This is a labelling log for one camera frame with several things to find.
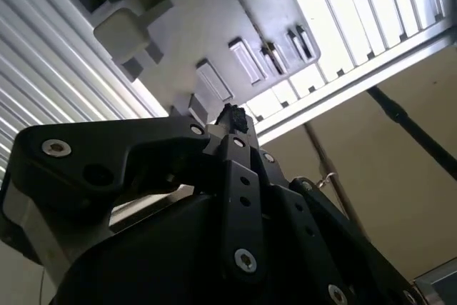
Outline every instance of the wall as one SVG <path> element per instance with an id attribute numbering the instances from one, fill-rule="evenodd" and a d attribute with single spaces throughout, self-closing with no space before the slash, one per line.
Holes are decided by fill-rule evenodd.
<path id="1" fill-rule="evenodd" d="M 457 156 L 457 53 L 447 49 L 381 89 Z M 367 93 L 314 119 L 372 242 L 408 279 L 457 256 L 457 184 Z M 318 161 L 299 127 L 264 147 L 285 175 L 318 180 Z M 332 189 L 325 190 L 331 194 Z"/>
<path id="2" fill-rule="evenodd" d="M 54 286 L 46 275 L 39 301 L 43 267 L 0 243 L 0 304 L 47 305 L 54 296 Z"/>

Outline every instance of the metal rod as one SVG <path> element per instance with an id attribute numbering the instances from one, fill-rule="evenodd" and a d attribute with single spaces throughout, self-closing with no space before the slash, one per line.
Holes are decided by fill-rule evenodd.
<path id="1" fill-rule="evenodd" d="M 333 186 L 333 189 L 335 190 L 336 198 L 338 199 L 341 205 L 343 213 L 348 217 L 349 221 L 351 221 L 355 226 L 357 226 L 361 233 L 368 239 L 368 234 L 366 233 L 362 225 L 362 222 L 356 213 L 356 210 L 352 206 L 351 200 L 349 199 L 346 191 L 343 188 L 343 185 L 339 180 L 338 172 L 336 171 L 333 162 L 329 159 L 327 153 L 323 149 L 321 142 L 318 140 L 316 132 L 314 131 L 310 123 L 305 123 L 303 127 L 305 128 L 306 133 L 308 134 L 308 137 L 311 143 L 313 144 L 316 153 L 319 156 L 319 160 L 321 161 L 322 167 L 324 169 L 324 174 L 331 174 L 329 176 L 329 179 L 331 185 Z"/>
<path id="2" fill-rule="evenodd" d="M 400 124 L 413 139 L 419 143 L 427 153 L 435 159 L 435 161 L 443 167 L 450 176 L 457 181 L 457 160 L 450 155 L 438 142 L 429 136 L 419 125 L 413 121 L 403 107 L 390 99 L 377 86 L 367 90 L 371 98 L 373 98 L 384 110 L 387 117 L 397 124 Z"/>

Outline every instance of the screw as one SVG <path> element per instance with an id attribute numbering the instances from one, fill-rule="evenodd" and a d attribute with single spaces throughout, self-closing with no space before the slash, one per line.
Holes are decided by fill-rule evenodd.
<path id="1" fill-rule="evenodd" d="M 348 299 L 337 286 L 328 285 L 328 294 L 336 305 L 347 305 Z"/>
<path id="2" fill-rule="evenodd" d="M 238 137 L 234 137 L 233 142 L 235 142 L 235 144 L 237 146 L 240 146 L 241 148 L 243 148 L 245 146 L 244 142 L 242 140 L 240 140 Z"/>
<path id="3" fill-rule="evenodd" d="M 269 153 L 264 153 L 263 155 L 265 156 L 265 159 L 267 159 L 271 164 L 274 162 L 274 158 Z"/>
<path id="4" fill-rule="evenodd" d="M 245 249 L 235 251 L 235 263 L 245 273 L 252 274 L 257 270 L 257 261 L 251 252 Z"/>
<path id="5" fill-rule="evenodd" d="M 52 157 L 65 157 L 71 153 L 69 144 L 60 139 L 48 139 L 41 145 L 41 150 Z"/>
<path id="6" fill-rule="evenodd" d="M 302 184 L 303 184 L 303 187 L 305 188 L 305 190 L 307 190 L 307 191 L 313 190 L 313 187 L 312 187 L 312 185 L 309 184 L 309 182 L 303 181 Z"/>
<path id="7" fill-rule="evenodd" d="M 409 293 L 408 291 L 403 291 L 403 293 L 405 294 L 405 297 L 408 299 L 408 301 L 411 304 L 413 304 L 413 305 L 417 304 L 417 301 L 414 299 L 414 297 L 411 295 L 411 293 Z"/>
<path id="8" fill-rule="evenodd" d="M 200 128 L 199 128 L 197 125 L 195 125 L 195 124 L 192 124 L 192 125 L 191 125 L 191 130 L 192 130 L 195 134 L 197 134 L 197 135 L 203 135 L 203 130 L 200 129 Z"/>

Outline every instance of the black cable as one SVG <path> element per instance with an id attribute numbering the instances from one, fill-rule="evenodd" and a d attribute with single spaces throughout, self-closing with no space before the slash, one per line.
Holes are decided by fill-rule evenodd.
<path id="1" fill-rule="evenodd" d="M 41 305 L 41 301 L 43 300 L 42 296 L 43 296 L 43 283 L 44 283 L 44 272 L 45 271 L 46 270 L 43 267 L 43 273 L 41 273 L 41 281 L 40 281 L 40 294 L 39 294 L 39 300 L 38 300 L 39 305 Z"/>
<path id="2" fill-rule="evenodd" d="M 381 106 L 388 118 L 400 124 L 409 136 L 457 181 L 457 160 L 450 153 L 409 118 L 403 107 L 385 95 L 377 86 L 371 87 L 367 92 Z"/>

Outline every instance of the metal frame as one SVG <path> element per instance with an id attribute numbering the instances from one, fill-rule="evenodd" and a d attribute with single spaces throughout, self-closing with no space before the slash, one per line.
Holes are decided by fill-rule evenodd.
<path id="1" fill-rule="evenodd" d="M 450 260 L 432 271 L 425 273 L 414 282 L 429 305 L 444 305 L 444 301 L 436 293 L 433 284 L 454 273 L 457 273 L 457 259 Z"/>
<path id="2" fill-rule="evenodd" d="M 455 35 L 453 21 L 444 19 L 389 49 L 376 59 L 340 76 L 307 97 L 257 123 L 260 145 L 310 121 L 440 50 L 452 46 L 456 40 Z"/>

